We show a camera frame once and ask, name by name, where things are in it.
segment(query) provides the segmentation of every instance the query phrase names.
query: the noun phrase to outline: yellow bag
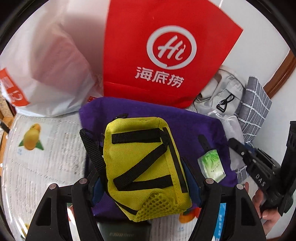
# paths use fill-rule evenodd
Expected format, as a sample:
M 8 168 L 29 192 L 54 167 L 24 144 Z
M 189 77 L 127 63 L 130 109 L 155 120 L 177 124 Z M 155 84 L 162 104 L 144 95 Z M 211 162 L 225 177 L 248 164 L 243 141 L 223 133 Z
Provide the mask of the yellow bag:
M 192 206 L 168 124 L 161 118 L 116 119 L 105 131 L 107 192 L 135 222 Z

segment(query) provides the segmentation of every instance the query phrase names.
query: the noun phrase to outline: wooden door frame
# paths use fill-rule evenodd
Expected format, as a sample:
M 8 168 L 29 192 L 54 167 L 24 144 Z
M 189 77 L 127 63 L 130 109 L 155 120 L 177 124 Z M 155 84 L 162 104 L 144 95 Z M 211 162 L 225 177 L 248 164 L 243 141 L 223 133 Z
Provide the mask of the wooden door frame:
M 287 57 L 278 68 L 271 80 L 264 86 L 264 90 L 269 98 L 274 97 L 274 95 L 280 90 L 280 88 L 286 83 L 291 74 L 296 68 L 296 58 L 292 51 L 290 50 Z
M 280 237 L 277 237 L 277 238 L 272 238 L 272 239 L 267 239 L 267 241 L 278 241 Z

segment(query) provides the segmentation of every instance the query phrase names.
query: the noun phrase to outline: white wall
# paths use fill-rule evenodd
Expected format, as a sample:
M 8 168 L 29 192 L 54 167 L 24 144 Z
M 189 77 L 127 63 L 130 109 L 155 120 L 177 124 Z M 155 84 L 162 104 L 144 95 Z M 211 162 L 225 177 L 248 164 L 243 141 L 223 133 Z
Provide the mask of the white wall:
M 248 79 L 256 76 L 265 85 L 289 52 L 279 32 L 245 0 L 211 0 L 244 31 L 224 64 Z
M 221 0 L 211 0 L 219 6 Z M 104 31 L 110 0 L 70 0 L 65 29 L 90 62 L 102 73 Z M 271 23 L 245 0 L 224 0 L 221 8 L 243 33 L 224 64 L 248 79 L 266 84 L 285 59 L 289 47 Z
M 282 163 L 286 152 L 286 143 L 289 134 L 290 121 L 296 120 L 296 71 L 283 85 L 278 93 L 272 98 L 272 106 L 254 145 L 268 153 L 277 162 Z M 268 237 L 280 236 L 291 220 L 296 207 L 296 193 L 294 204 L 290 211 L 285 214 L 276 226 L 271 230 Z

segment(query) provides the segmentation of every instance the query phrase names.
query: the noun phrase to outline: haidilao logo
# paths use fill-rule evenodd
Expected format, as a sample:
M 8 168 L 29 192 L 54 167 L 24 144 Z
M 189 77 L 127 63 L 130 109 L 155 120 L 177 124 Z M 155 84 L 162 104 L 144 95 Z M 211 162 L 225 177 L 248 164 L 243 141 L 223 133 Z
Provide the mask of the haidilao logo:
M 163 69 L 181 69 L 192 62 L 197 45 L 193 35 L 179 26 L 164 26 L 154 31 L 147 42 L 151 61 Z

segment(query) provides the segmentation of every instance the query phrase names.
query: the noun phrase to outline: red bag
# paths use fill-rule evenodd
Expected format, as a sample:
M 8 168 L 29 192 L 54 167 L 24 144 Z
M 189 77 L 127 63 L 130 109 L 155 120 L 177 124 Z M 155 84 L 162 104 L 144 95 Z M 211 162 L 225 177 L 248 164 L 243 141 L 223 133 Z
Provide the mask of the red bag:
M 186 108 L 241 33 L 207 0 L 111 0 L 104 95 Z

